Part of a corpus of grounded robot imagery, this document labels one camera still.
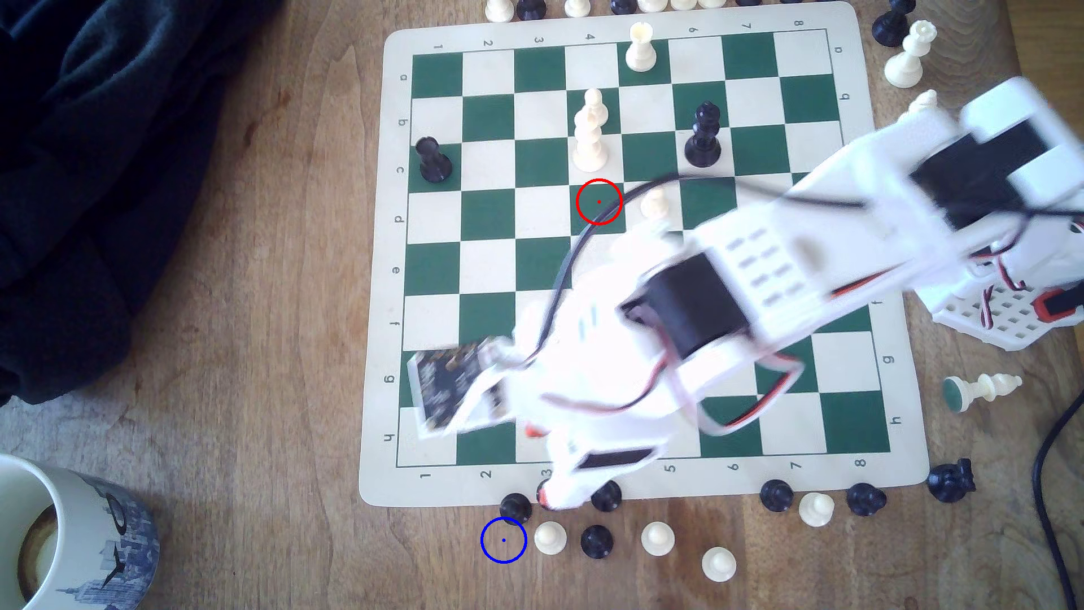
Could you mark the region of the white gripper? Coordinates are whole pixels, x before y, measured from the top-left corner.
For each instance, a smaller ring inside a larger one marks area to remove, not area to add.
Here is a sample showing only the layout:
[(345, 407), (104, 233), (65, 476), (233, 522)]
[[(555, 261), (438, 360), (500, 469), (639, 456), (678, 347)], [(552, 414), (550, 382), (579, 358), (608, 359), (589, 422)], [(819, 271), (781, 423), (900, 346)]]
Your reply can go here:
[(522, 436), (549, 438), (549, 478), (539, 504), (583, 505), (614, 478), (664, 454), (680, 429), (680, 307), (669, 269), (679, 238), (605, 238), (588, 245), (562, 290), (547, 342), (522, 372), (508, 376)]

